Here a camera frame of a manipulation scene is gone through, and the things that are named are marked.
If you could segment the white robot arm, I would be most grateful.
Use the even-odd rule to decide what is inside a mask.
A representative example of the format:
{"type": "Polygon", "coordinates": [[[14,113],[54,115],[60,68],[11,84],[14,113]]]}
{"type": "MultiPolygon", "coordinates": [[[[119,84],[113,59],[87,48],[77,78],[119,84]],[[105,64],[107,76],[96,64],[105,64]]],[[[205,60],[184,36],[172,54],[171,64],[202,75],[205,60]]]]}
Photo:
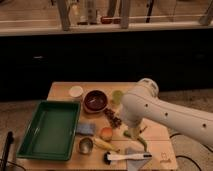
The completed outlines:
{"type": "Polygon", "coordinates": [[[158,93],[152,79],[138,81],[122,96],[121,120],[136,128],[147,118],[213,147],[213,113],[168,103],[160,100],[158,93]]]}

